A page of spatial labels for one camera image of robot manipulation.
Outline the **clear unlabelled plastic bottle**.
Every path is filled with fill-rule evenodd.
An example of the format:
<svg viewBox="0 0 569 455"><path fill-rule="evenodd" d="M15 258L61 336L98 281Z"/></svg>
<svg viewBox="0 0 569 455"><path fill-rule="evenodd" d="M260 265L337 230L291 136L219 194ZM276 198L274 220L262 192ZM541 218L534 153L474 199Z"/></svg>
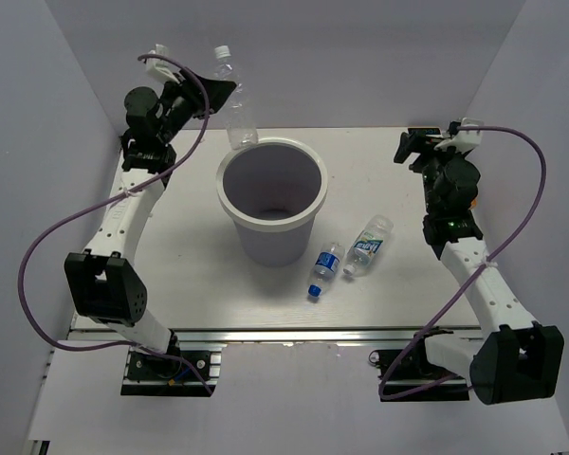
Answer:
<svg viewBox="0 0 569 455"><path fill-rule="evenodd" d="M236 87L222 108L225 129L229 145L232 150L244 149L258 142L258 131L248 89L242 82L239 65L233 60L227 45L220 45L214 49L217 61L215 76L220 81L231 81Z"/></svg>

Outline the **green label water bottle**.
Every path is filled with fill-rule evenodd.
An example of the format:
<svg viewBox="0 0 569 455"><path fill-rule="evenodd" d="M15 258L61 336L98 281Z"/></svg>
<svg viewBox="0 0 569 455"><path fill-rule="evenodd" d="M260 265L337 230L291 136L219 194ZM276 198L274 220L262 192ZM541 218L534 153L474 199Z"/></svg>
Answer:
<svg viewBox="0 0 569 455"><path fill-rule="evenodd" d="M392 235L394 223L383 215L374 216L352 243L342 269L347 278L365 275L371 268L380 248Z"/></svg>

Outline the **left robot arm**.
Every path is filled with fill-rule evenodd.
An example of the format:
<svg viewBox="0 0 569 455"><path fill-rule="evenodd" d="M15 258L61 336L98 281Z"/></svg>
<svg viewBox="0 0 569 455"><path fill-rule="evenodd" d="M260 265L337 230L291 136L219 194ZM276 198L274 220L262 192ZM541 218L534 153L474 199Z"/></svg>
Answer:
<svg viewBox="0 0 569 455"><path fill-rule="evenodd" d="M218 112L235 82L175 77L157 94L136 87L124 99L127 130L122 135L122 163L101 225L81 253L70 253L64 272L79 315L102 323L125 339L150 349L149 367L170 378L181 367L172 349L173 333L147 310L148 291L134 269L138 243L175 164L172 139L191 118Z"/></svg>

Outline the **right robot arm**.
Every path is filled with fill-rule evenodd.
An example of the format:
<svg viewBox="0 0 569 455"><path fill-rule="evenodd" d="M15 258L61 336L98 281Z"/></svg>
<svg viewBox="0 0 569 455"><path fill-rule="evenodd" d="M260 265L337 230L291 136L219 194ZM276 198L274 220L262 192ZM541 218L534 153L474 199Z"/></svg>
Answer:
<svg viewBox="0 0 569 455"><path fill-rule="evenodd" d="M397 367L409 361L418 376L443 374L425 391L464 378L478 399L500 404L550 398L559 376L564 339L555 326L544 326L521 304L501 275L496 251L489 251L471 205L478 195L480 173L468 161L478 147L483 127L454 122L446 135L439 130L411 128L403 133L394 161L422 177L426 215L423 234L436 258L457 280L453 301L466 298L484 341L471 343L439 329L438 312L390 363L381 380L387 382Z"/></svg>

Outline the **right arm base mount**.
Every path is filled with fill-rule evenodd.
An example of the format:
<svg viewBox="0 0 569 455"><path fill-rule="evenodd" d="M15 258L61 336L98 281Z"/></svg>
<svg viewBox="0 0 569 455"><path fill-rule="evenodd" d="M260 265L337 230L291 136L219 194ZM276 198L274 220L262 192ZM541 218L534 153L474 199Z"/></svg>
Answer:
<svg viewBox="0 0 569 455"><path fill-rule="evenodd" d="M393 395L397 403L466 402L471 386L461 376L428 363L420 341L397 364L386 381L383 377L397 356L413 339L415 330L378 331L366 342L371 348L368 364L376 370L377 390L381 402Z"/></svg>

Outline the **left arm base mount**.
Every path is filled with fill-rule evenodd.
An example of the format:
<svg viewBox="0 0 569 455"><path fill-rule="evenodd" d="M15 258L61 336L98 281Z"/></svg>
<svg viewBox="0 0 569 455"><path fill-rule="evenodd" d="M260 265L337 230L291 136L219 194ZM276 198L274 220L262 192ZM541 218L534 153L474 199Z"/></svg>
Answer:
<svg viewBox="0 0 569 455"><path fill-rule="evenodd" d="M215 350L176 349L174 354L180 354L195 367L209 391L186 363L130 350L120 394L137 397L209 397L219 377L221 353Z"/></svg>

